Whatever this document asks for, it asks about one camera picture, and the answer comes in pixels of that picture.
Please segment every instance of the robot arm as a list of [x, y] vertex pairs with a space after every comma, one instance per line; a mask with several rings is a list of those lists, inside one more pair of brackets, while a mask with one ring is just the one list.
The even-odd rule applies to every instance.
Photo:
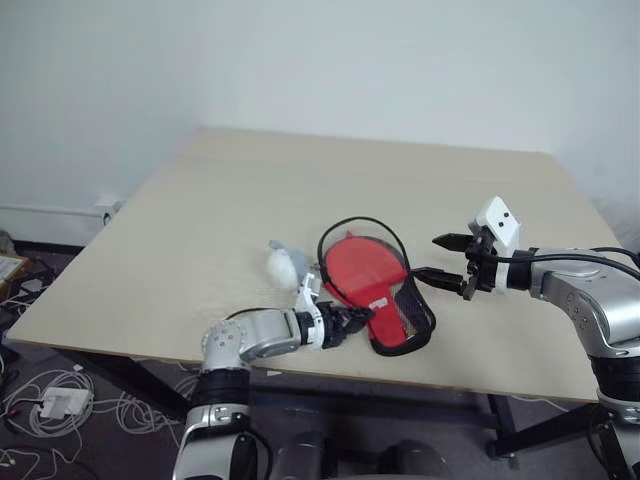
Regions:
[[470, 224], [473, 235], [434, 239], [440, 246], [465, 253], [468, 280], [432, 268], [413, 273], [465, 300], [471, 300], [476, 290], [511, 288], [527, 290], [533, 298], [563, 310], [591, 361], [598, 399], [607, 411], [608, 428], [615, 433], [630, 478], [640, 478], [640, 273], [624, 265], [614, 268], [610, 264], [616, 262], [593, 250], [517, 250], [519, 225], [496, 197]]
[[297, 350], [339, 345], [371, 316], [362, 308], [314, 303], [307, 275], [295, 309], [249, 309], [209, 328], [173, 480], [255, 480], [258, 450], [251, 433], [251, 363]]

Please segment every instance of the black cable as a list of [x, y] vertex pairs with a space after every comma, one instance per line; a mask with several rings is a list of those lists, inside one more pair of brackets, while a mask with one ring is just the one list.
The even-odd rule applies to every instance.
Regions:
[[262, 310], [274, 310], [274, 309], [270, 309], [268, 307], [254, 307], [254, 308], [243, 308], [242, 310], [236, 310], [235, 312], [233, 312], [231, 315], [227, 315], [225, 317], [225, 320], [230, 320], [233, 317], [236, 317], [238, 315], [241, 315], [243, 313], [249, 313], [249, 312], [260, 312]]
[[26, 399], [26, 398], [24, 398], [24, 399], [22, 399], [22, 400], [18, 400], [18, 401], [17, 401], [17, 402], [15, 402], [15, 403], [12, 403], [12, 404], [9, 406], [9, 408], [7, 408], [7, 411], [9, 411], [9, 412], [10, 412], [11, 410], [13, 410], [14, 408], [16, 408], [16, 407], [17, 407], [18, 405], [20, 405], [21, 403], [31, 403], [31, 404], [33, 404], [33, 405], [39, 405], [39, 406], [40, 406], [40, 408], [44, 408], [44, 402], [43, 402], [42, 400], [30, 400], [30, 399]]
[[598, 413], [598, 409], [599, 409], [599, 405], [594, 405], [593, 406], [593, 410], [591, 411], [591, 415], [589, 415], [589, 426], [587, 428], [587, 442], [589, 443], [589, 447], [591, 448], [591, 451], [593, 452], [593, 455], [598, 460], [598, 463], [600, 463], [600, 465], [602, 465], [602, 468], [604, 468], [604, 470], [607, 472], [607, 474], [609, 474], [610, 470], [609, 470], [609, 466], [607, 465], [607, 461], [602, 456], [602, 454], [598, 451], [598, 447], [596, 446], [596, 442], [593, 439], [593, 437], [595, 435], [594, 420], [596, 418], [596, 414]]
[[253, 428], [248, 429], [247, 432], [251, 434], [251, 436], [255, 437], [267, 451], [267, 470], [264, 472], [264, 480], [269, 480], [271, 470], [273, 470], [273, 450], [271, 450], [267, 439], [256, 432]]
[[631, 259], [631, 261], [633, 261], [633, 263], [636, 264], [636, 267], [640, 268], [640, 254], [635, 254], [631, 250], [626, 250], [624, 248], [618, 247], [596, 247], [591, 248], [590, 250], [593, 250], [594, 252], [613, 252], [626, 255]]
[[[387, 231], [387, 233], [389, 233], [389, 235], [391, 235], [391, 237], [394, 239], [394, 241], [396, 242], [396, 244], [398, 245], [398, 248], [400, 249], [400, 254], [402, 255], [402, 264], [404, 265], [405, 269], [407, 270], [407, 272], [409, 273], [409, 279], [411, 279], [411, 281], [413, 282], [413, 286], [414, 288], [417, 287], [415, 285], [415, 282], [413, 281], [413, 276], [411, 275], [411, 265], [409, 264], [409, 257], [407, 255], [407, 250], [404, 248], [404, 243], [402, 243], [402, 240], [400, 240], [400, 237], [398, 237], [398, 235], [396, 235], [396, 232], [394, 232], [391, 227], [389, 227], [388, 225], [384, 224], [383, 222], [381, 222], [380, 220], [378, 220], [377, 218], [373, 218], [373, 217], [366, 217], [366, 216], [356, 216], [356, 217], [349, 217], [349, 218], [345, 218], [344, 220], [340, 220], [337, 223], [334, 223], [333, 225], [331, 225], [329, 228], [327, 228], [325, 230], [325, 232], [322, 234], [322, 236], [320, 237], [320, 240], [318, 241], [318, 246], [316, 248], [316, 255], [318, 257], [318, 265], [320, 265], [320, 275], [322, 277], [322, 281], [325, 283], [328, 283], [329, 285], [331, 285], [331, 287], [333, 287], [333, 289], [335, 290], [336, 293], [338, 293], [342, 298], [339, 300], [345, 301], [346, 298], [344, 297], [344, 295], [342, 294], [342, 292], [340, 291], [340, 289], [337, 287], [337, 285], [335, 283], [333, 283], [333, 280], [331, 279], [331, 277], [329, 276], [328, 272], [327, 272], [327, 268], [324, 262], [324, 242], [327, 239], [327, 237], [329, 236], [329, 234], [331, 232], [333, 232], [335, 229], [337, 229], [338, 227], [341, 227], [347, 223], [356, 221], [356, 220], [364, 220], [366, 222], [372, 222], [375, 223], [376, 225], [382, 227], [384, 230]], [[419, 302], [421, 303], [422, 307], [424, 308], [424, 312], [425, 312], [425, 316], [427, 317], [427, 329], [426, 329], [426, 335], [427, 335], [427, 342], [431, 339], [431, 335], [433, 334], [433, 331], [436, 329], [436, 316], [433, 314], [433, 311], [429, 308], [429, 305], [427, 305], [427, 302], [424, 301], [424, 298], [422, 298], [422, 295], [418, 294], [419, 298]]]
[[597, 257], [595, 255], [579, 255], [576, 253], [552, 253], [549, 255], [536, 255], [532, 257], [497, 257], [495, 255], [483, 255], [485, 260], [494, 261], [497, 263], [535, 263], [535, 262], [551, 262], [554, 260], [576, 260], [578, 262], [592, 262], [599, 263], [601, 265], [607, 265], [608, 267], [615, 268], [621, 272], [631, 275], [633, 278], [640, 282], [640, 272], [634, 270], [631, 267], [616, 262], [605, 257]]
[[[4, 447], [0, 447], [0, 450], [35, 450], [36, 452], [44, 453], [47, 455], [52, 454], [51, 450], [48, 450], [46, 448], [33, 447], [31, 445], [7, 445]], [[98, 474], [94, 472], [93, 469], [91, 469], [89, 465], [87, 465], [86, 463], [82, 463], [76, 460], [73, 463], [66, 463], [66, 465], [76, 465], [81, 469], [83, 469], [85, 472], [87, 472], [89, 475], [91, 475], [91, 477], [94, 478], [95, 480], [100, 480], [100, 477], [98, 477]]]

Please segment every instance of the beige table top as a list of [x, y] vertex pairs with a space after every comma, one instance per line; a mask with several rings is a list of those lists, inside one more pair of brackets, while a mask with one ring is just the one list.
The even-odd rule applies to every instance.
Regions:
[[[390, 225], [413, 266], [464, 272], [431, 243], [465, 233], [500, 195], [523, 223], [521, 246], [618, 245], [545, 154], [201, 130], [161, 168], [11, 329], [13, 340], [183, 361], [205, 329], [254, 306], [290, 307], [265, 263], [271, 239], [312, 256], [328, 226], [368, 215]], [[397, 358], [360, 332], [340, 348], [264, 361], [286, 371], [482, 392], [595, 398], [569, 319], [525, 292], [472, 302], [420, 287], [438, 318], [431, 342]]]

